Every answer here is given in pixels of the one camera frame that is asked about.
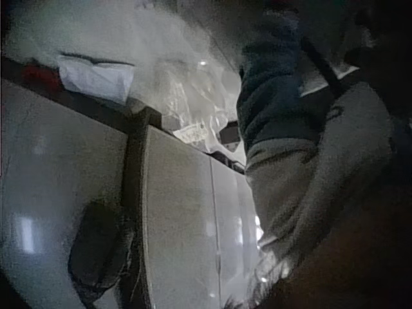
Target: dark bag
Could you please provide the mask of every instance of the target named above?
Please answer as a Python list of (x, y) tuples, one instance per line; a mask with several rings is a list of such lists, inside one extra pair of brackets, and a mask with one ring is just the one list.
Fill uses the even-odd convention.
[(119, 282), (130, 266), (134, 228), (128, 216), (90, 203), (71, 248), (68, 272), (86, 308)]

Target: clear plastic wrap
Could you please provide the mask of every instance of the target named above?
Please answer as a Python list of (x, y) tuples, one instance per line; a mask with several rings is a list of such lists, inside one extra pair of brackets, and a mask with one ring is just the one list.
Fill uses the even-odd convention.
[(228, 102), (239, 95), (239, 77), (206, 60), (158, 61), (155, 74), (155, 108), (163, 115), (163, 128), (206, 153), (221, 149), (217, 134), (228, 123)]

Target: white paper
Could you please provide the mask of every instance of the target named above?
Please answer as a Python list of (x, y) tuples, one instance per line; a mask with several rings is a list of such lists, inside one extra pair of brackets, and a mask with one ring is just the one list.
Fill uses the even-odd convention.
[(59, 56), (59, 74), (70, 91), (106, 98), (125, 105), (133, 81), (134, 67), (128, 64), (99, 63)]
[(209, 132), (203, 124), (192, 124), (180, 130), (174, 131), (173, 135), (179, 138), (183, 143), (190, 144), (206, 139)]

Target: sleeve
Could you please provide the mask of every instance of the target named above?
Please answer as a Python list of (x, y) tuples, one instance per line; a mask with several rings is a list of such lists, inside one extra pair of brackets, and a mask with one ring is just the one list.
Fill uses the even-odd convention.
[(300, 54), (299, 20), (293, 12), (266, 14), (256, 38), (243, 49), (237, 110), (247, 154), (253, 145), (274, 138), (318, 142), (324, 113), (300, 104)]
[(297, 64), (299, 21), (292, 13), (264, 16), (257, 37), (243, 50), (239, 130), (247, 154), (246, 176), (264, 236), (278, 258), (292, 234), (317, 165), (324, 110), (300, 101)]

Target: red object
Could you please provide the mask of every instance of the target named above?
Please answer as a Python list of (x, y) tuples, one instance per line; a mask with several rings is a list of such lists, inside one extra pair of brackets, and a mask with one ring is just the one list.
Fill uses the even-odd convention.
[(48, 91), (63, 90), (59, 72), (50, 68), (28, 64), (23, 70), (23, 79), (25, 82), (40, 82), (48, 88)]

